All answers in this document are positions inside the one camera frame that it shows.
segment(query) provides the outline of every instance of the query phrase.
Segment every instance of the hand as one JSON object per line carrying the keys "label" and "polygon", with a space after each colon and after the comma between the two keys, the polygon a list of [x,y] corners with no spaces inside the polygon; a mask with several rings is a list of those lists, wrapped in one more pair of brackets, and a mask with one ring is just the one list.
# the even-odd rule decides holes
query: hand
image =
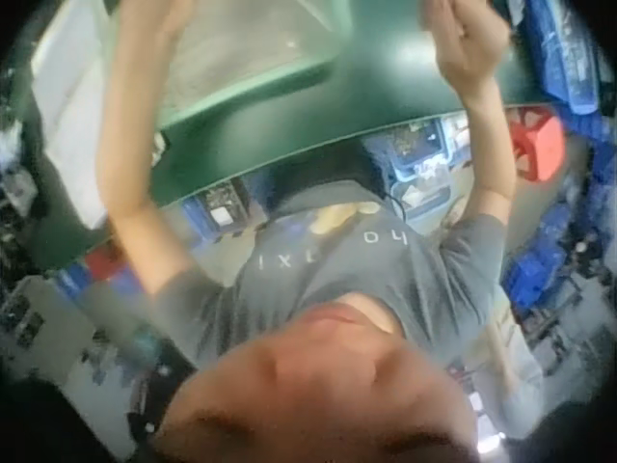
{"label": "hand", "polygon": [[425,8],[440,72],[469,104],[494,86],[510,28],[485,0],[425,0]]}
{"label": "hand", "polygon": [[121,41],[148,48],[174,43],[195,10],[196,0],[121,0]]}

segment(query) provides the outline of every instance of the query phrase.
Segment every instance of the t-shirt sleeve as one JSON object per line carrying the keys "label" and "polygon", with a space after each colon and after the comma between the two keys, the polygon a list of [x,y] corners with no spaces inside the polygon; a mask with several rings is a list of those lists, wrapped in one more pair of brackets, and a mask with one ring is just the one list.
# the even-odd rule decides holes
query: t-shirt sleeve
{"label": "t-shirt sleeve", "polygon": [[449,320],[462,342],[474,340],[490,318],[505,237],[497,218],[479,215],[456,224],[442,243]]}
{"label": "t-shirt sleeve", "polygon": [[154,297],[158,327],[189,360],[196,362],[208,311],[215,311],[223,287],[194,268],[169,281]]}

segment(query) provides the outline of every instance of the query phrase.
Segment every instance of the light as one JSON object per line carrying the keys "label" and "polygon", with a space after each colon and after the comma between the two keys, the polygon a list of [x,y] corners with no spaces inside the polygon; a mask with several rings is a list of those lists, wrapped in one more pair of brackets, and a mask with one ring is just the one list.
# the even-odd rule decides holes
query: light
{"label": "light", "polygon": [[498,435],[487,437],[478,442],[478,453],[484,455],[501,447],[501,438]]}

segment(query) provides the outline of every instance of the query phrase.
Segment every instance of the nose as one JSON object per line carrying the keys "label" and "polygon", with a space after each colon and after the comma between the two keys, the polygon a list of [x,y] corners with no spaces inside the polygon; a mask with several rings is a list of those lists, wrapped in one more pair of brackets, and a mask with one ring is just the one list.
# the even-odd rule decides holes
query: nose
{"label": "nose", "polygon": [[278,393],[290,399],[340,403],[375,380],[375,364],[362,353],[335,343],[305,342],[275,357]]}

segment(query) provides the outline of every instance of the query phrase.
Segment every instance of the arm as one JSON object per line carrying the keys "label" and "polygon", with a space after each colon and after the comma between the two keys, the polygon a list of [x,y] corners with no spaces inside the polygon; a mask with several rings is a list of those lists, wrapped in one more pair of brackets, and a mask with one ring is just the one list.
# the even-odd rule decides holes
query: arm
{"label": "arm", "polygon": [[148,195],[157,109],[190,0],[123,0],[105,99],[97,183],[110,222],[149,294],[194,266]]}
{"label": "arm", "polygon": [[493,317],[486,327],[485,333],[490,359],[493,363],[493,368],[499,375],[503,398],[506,398],[519,388],[521,380],[514,371],[510,355],[506,350],[506,346],[503,344],[503,339],[501,338],[497,324],[496,317]]}
{"label": "arm", "polygon": [[475,183],[465,216],[492,215],[507,225],[517,173],[494,73],[510,30],[481,0],[429,0],[427,6],[440,71],[469,117]]}

